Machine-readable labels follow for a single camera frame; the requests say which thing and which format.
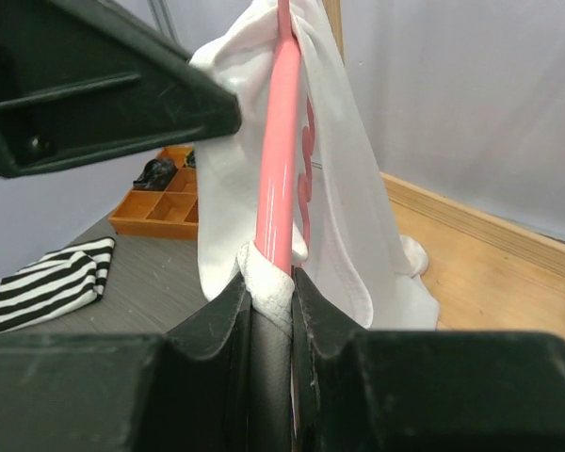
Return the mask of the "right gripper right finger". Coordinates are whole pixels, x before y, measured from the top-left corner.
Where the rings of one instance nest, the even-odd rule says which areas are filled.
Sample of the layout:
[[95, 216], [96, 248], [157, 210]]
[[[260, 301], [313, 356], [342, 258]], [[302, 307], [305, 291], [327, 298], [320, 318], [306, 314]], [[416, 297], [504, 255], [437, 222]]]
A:
[[369, 331], [294, 272], [300, 451], [565, 451], [565, 341]]

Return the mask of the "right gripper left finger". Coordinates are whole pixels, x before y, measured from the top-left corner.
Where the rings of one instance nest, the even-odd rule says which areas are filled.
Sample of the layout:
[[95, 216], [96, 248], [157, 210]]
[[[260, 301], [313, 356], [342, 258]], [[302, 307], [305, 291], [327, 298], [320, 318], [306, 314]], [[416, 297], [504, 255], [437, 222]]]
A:
[[0, 334], [0, 451], [243, 451], [241, 276], [165, 334]]

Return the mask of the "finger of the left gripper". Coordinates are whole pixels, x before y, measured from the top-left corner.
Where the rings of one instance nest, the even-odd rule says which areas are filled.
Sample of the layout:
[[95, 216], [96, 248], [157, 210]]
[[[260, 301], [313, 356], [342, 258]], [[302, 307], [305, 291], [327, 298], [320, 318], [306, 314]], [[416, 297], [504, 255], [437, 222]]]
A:
[[0, 178], [235, 134], [190, 59], [115, 1], [0, 1]]

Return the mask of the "white shirt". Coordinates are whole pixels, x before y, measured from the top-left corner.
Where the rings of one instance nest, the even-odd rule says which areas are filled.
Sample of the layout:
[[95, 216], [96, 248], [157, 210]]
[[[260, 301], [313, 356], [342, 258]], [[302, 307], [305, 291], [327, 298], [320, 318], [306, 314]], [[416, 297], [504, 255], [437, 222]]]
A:
[[[293, 231], [293, 259], [321, 294], [367, 329], [436, 328], [440, 306], [421, 281], [423, 248], [402, 235], [351, 92], [325, 9], [291, 5], [302, 53], [299, 120], [315, 121], [311, 236]], [[199, 196], [198, 266], [207, 299], [242, 272], [259, 308], [282, 327], [280, 298], [292, 282], [254, 247], [267, 92], [278, 34], [277, 5], [254, 1], [221, 37], [192, 57], [238, 99], [239, 131], [195, 145]]]

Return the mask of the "pink hanger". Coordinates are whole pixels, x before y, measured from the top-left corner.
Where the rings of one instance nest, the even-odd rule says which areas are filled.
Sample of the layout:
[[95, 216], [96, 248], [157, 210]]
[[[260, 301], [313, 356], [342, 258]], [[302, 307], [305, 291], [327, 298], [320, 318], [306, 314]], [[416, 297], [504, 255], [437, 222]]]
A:
[[277, 20], [278, 42], [268, 93], [255, 246], [270, 263], [290, 273], [301, 55], [288, 1], [278, 3]]

